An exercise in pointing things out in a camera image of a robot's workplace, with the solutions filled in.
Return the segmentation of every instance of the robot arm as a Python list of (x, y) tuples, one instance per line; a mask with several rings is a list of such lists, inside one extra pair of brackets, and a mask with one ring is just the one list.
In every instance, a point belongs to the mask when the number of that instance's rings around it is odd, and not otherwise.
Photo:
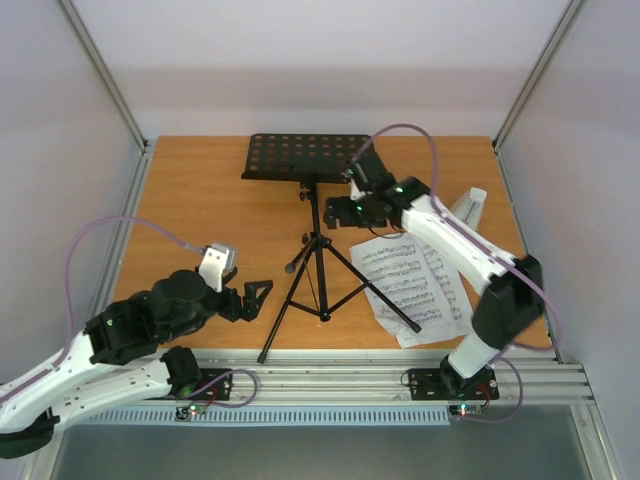
[(387, 221), (421, 238), (442, 253), (481, 295), (472, 333), (441, 363), (441, 379), (455, 395), (513, 339), (544, 312), (544, 302), (506, 266), (542, 285), (539, 262), (516, 258), (458, 220), (427, 185), (414, 177), (402, 182), (375, 155), (361, 158), (346, 173), (349, 197), (330, 198), (325, 211), (329, 228), (384, 226)]
[(56, 424), (66, 427), (119, 404), (194, 387), (200, 370), (191, 351), (181, 347), (137, 370), (86, 382), (196, 332), (211, 316), (255, 319), (273, 283), (245, 283), (241, 297), (225, 286), (237, 273), (235, 258), (231, 247), (206, 248), (196, 272), (178, 270), (150, 291), (110, 304), (74, 337), (65, 358), (59, 360), (58, 352), (0, 386), (0, 458), (42, 447)]

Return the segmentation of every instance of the wooden table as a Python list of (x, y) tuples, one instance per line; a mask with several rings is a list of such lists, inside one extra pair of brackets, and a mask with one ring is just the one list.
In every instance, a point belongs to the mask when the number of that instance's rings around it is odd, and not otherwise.
[[(177, 343), (191, 348), (261, 348), (289, 290), (293, 275), (284, 266), (301, 248), (301, 236), (311, 229), (309, 202), (298, 199), (293, 182), (241, 180), (247, 137), (161, 137), (138, 216), (158, 223), (196, 245), (214, 242), (238, 249), (238, 276), (230, 286), (271, 279), (274, 287), (259, 317), (251, 323), (211, 319), (199, 332)], [(488, 192), (479, 232), (514, 254), (523, 253), (502, 177), (491, 144), (485, 137), (438, 137), (441, 177), (438, 194), (451, 206), (470, 187)], [(400, 180), (409, 175), (429, 183), (431, 155), (418, 137), (385, 137), (376, 151)], [(346, 185), (320, 185), (320, 205), (329, 196), (347, 195)], [(324, 229), (347, 258), (349, 247), (372, 238), (364, 229)], [(359, 285), (332, 255), (325, 255), (330, 304)], [(173, 271), (193, 268), (200, 258), (178, 248), (154, 231), (135, 226), (123, 261), (115, 299), (150, 288)], [(309, 264), (315, 279), (315, 262)], [(472, 305), (478, 296), (465, 283)], [(313, 306), (309, 282), (300, 283), (298, 302)], [(453, 348), (460, 339), (416, 348)], [(548, 345), (547, 330), (538, 320), (520, 341)], [(396, 339), (373, 318), (364, 293), (337, 310), (329, 322), (289, 308), (273, 348), (399, 348)]]

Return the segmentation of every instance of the paper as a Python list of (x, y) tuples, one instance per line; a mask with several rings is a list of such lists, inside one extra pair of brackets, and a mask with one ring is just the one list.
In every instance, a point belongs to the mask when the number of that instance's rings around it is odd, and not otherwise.
[(471, 305), (458, 272), (419, 239), (376, 238), (351, 247), (351, 260), (398, 308), (422, 327), (414, 333), (370, 289), (376, 320), (403, 348), (470, 332)]

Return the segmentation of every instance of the gray floor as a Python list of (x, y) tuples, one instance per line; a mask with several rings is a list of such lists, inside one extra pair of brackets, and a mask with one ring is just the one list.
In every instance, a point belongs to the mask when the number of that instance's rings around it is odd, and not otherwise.
[[(506, 410), (496, 409), (498, 414)], [(57, 480), (590, 478), (568, 408), (450, 427), (77, 426)]]

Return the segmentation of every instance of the music stand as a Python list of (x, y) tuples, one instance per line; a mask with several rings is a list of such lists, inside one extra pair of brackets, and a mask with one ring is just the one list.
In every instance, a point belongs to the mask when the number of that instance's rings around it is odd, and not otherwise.
[[(285, 272), (293, 274), (296, 269), (298, 269), (298, 273), (293, 279), (289, 293), (271, 328), (269, 337), (265, 342), (262, 352), (258, 356), (258, 363), (262, 364), (267, 359), (271, 344), (290, 306), (315, 315), (319, 317), (321, 321), (327, 322), (331, 319), (333, 312), (365, 288), (369, 288), (375, 293), (380, 300), (397, 314), (414, 332), (421, 330), (417, 323), (407, 317), (407, 315), (389, 300), (386, 295), (378, 290), (371, 281), (351, 265), (349, 260), (331, 244), (331, 239), (323, 235), (320, 230), (317, 184), (345, 183), (346, 180), (343, 172), (348, 168), (348, 160), (368, 139), (368, 136), (358, 134), (310, 135), (258, 133), (251, 137), (247, 163), (241, 178), (249, 180), (300, 182), (302, 189), (300, 199), (311, 202), (311, 220), (313, 225), (313, 230), (310, 234), (303, 236), (304, 246), (302, 250), (285, 266)], [(363, 156), (374, 156), (374, 158), (378, 158), (373, 145), (364, 152)], [(333, 254), (333, 256), (362, 282), (362, 285), (332, 306), (329, 306), (327, 297), (327, 283), (323, 259), (323, 250), (325, 249)], [(302, 275), (312, 255), (315, 255), (316, 258), (318, 281), (317, 309), (307, 307), (293, 300), (298, 284), (302, 279)]]

